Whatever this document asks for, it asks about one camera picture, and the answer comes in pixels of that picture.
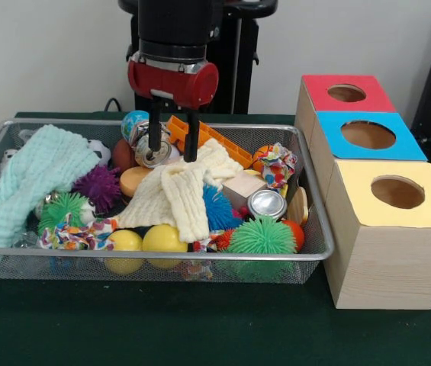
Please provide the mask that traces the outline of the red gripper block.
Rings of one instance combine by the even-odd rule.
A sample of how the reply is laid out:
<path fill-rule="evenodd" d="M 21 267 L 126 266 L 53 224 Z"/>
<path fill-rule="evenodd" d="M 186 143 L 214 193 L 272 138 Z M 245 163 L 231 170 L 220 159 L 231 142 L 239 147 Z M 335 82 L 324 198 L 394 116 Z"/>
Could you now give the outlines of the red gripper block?
<path fill-rule="evenodd" d="M 138 95 L 152 99 L 149 118 L 151 151 L 159 151 L 161 146 L 161 98 L 172 99 L 183 108 L 199 108 L 211 103 L 219 82 L 219 72 L 213 63 L 206 63 L 195 73 L 187 73 L 131 60 L 127 76 L 130 86 Z M 197 159 L 200 121 L 197 110 L 188 109 L 186 114 L 188 132 L 185 135 L 184 160 L 194 162 Z"/>

